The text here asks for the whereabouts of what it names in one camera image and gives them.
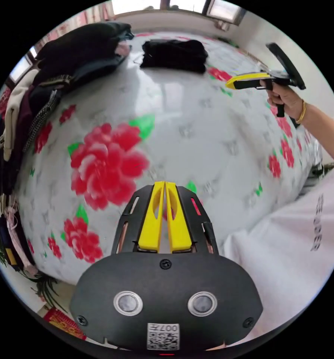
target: white fabric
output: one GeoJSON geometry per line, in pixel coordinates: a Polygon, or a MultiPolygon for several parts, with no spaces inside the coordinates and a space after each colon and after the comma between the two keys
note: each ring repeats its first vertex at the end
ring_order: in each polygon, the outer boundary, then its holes
{"type": "Polygon", "coordinates": [[[221,255],[252,277],[263,313],[250,334],[263,335],[301,312],[334,269],[334,169],[308,194],[230,235],[221,255]]]}
{"type": "Polygon", "coordinates": [[[11,151],[13,150],[13,145],[15,143],[16,124],[22,98],[24,97],[24,94],[27,92],[28,88],[31,86],[37,73],[37,69],[29,71],[12,90],[7,102],[5,114],[5,130],[3,133],[3,158],[5,161],[10,159],[11,151]]]}

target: pink clothing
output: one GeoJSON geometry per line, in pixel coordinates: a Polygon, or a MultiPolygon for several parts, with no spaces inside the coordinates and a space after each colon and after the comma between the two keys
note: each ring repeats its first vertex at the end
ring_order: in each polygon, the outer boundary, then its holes
{"type": "Polygon", "coordinates": [[[7,221],[7,229],[9,231],[12,244],[21,258],[22,263],[24,264],[24,269],[29,272],[32,276],[35,276],[38,272],[38,269],[30,263],[28,258],[25,255],[24,250],[21,247],[20,240],[18,239],[17,233],[15,231],[15,228],[17,226],[17,223],[15,224],[15,213],[16,210],[13,207],[7,207],[5,210],[5,216],[7,221]]]}

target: folded black clothing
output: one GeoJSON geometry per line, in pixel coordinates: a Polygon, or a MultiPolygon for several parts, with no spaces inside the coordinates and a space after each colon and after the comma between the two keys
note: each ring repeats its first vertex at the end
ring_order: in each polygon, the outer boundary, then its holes
{"type": "Polygon", "coordinates": [[[84,64],[94,60],[113,58],[119,42],[132,39],[134,35],[130,30],[126,30],[107,40],[91,41],[89,44],[79,46],[71,51],[68,48],[59,55],[43,60],[39,64],[41,69],[35,76],[33,84],[38,86],[40,83],[60,75],[73,75],[73,73],[84,64]]]}
{"type": "Polygon", "coordinates": [[[83,47],[106,42],[126,31],[131,31],[131,25],[118,21],[87,24],[64,34],[56,40],[47,42],[37,54],[36,59],[54,59],[69,52],[75,53],[83,47]]]}
{"type": "Polygon", "coordinates": [[[113,58],[91,61],[78,68],[72,76],[71,84],[67,91],[87,84],[99,77],[112,73],[124,60],[125,56],[114,55],[113,58]]]}
{"type": "Polygon", "coordinates": [[[208,57],[203,44],[197,40],[179,41],[155,39],[143,44],[141,68],[164,67],[203,74],[208,57]]]}

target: label sticker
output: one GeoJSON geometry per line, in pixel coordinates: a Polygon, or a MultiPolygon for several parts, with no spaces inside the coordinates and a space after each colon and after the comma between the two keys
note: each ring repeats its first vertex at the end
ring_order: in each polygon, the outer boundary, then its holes
{"type": "Polygon", "coordinates": [[[179,324],[147,325],[147,349],[179,350],[179,324]]]}

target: hand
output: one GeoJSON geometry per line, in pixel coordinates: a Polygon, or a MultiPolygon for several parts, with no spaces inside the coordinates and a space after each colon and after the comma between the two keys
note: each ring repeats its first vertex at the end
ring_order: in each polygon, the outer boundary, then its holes
{"type": "Polygon", "coordinates": [[[273,91],[267,90],[268,103],[271,106],[284,105],[284,112],[291,118],[298,119],[303,111],[303,100],[289,86],[280,86],[273,82],[273,91]]]}

